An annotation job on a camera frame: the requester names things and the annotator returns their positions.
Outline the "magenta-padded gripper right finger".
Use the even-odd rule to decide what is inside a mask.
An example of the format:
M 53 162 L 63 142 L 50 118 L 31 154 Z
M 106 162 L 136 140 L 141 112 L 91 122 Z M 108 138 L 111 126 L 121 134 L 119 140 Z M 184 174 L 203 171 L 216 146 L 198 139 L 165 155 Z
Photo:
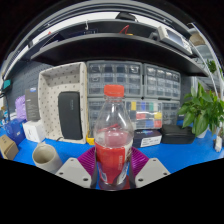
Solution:
M 158 158 L 148 158 L 136 148 L 132 148 L 129 167 L 129 183 L 131 188 L 140 188 L 157 181 L 170 172 Z

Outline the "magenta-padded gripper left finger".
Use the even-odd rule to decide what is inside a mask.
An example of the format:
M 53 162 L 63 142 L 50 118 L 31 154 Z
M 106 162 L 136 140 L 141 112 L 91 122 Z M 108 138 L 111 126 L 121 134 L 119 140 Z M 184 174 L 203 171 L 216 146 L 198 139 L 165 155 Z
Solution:
M 96 188 L 97 163 L 95 148 L 92 147 L 78 158 L 69 158 L 56 175 L 84 188 Z

